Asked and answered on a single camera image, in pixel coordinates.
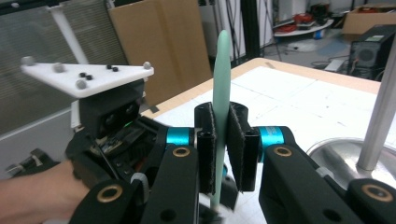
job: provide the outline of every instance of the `skin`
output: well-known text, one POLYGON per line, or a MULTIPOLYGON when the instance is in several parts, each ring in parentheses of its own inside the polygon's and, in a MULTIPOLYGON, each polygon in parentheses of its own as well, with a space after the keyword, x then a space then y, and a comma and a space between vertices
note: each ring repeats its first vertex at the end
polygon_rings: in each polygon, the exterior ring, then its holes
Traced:
POLYGON ((0 223, 42 223, 69 219, 88 188, 64 161, 48 171, 0 180, 0 223))

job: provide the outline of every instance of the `white pole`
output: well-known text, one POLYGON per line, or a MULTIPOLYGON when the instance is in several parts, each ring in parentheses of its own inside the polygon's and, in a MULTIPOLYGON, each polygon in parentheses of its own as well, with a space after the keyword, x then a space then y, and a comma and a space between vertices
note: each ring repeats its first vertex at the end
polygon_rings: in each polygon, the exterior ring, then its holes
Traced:
POLYGON ((87 57, 85 57, 85 54, 82 51, 82 48, 79 45, 78 40, 76 39, 76 36, 69 22, 67 21, 66 16, 64 15, 63 5, 60 4, 56 7, 48 7, 48 10, 52 15, 53 19, 55 20, 56 24, 58 24, 58 27, 64 35, 64 38, 66 39, 66 42, 72 50, 74 56, 76 57, 77 62, 80 64, 89 64, 87 57))
POLYGON ((372 171, 378 163, 396 112, 396 38, 393 40, 373 115, 364 138, 358 166, 372 171))

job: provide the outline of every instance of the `black electronic device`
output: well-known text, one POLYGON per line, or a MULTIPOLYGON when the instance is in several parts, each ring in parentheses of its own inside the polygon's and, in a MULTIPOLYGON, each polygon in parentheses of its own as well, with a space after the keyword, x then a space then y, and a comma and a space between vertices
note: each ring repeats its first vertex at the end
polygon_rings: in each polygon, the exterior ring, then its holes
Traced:
POLYGON ((353 41, 347 73, 353 77, 381 80, 395 33, 396 25, 375 25, 353 41))

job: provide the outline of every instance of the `blue object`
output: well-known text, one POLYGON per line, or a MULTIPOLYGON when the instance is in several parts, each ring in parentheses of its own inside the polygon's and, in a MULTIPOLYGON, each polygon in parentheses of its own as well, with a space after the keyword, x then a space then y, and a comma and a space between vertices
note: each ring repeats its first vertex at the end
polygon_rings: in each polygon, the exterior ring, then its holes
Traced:
POLYGON ((283 138, 283 133, 279 127, 259 127, 259 130, 260 135, 262 136, 262 159, 260 162, 264 162, 265 149, 273 144, 283 144, 285 143, 285 139, 283 138))
POLYGON ((166 135, 166 144, 187 146, 190 142, 189 128, 169 128, 166 135))

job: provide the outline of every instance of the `brown cardboard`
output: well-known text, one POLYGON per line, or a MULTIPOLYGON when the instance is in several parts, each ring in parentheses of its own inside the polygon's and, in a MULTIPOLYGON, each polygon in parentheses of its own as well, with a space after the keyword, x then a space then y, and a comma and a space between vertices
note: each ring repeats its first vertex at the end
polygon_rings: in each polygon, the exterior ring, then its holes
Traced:
POLYGON ((357 8, 346 14, 344 35, 362 35, 377 24, 396 24, 396 13, 359 13, 357 8))
POLYGON ((109 15, 128 63, 154 67, 145 87, 150 105, 212 78, 196 1, 146 0, 109 15))

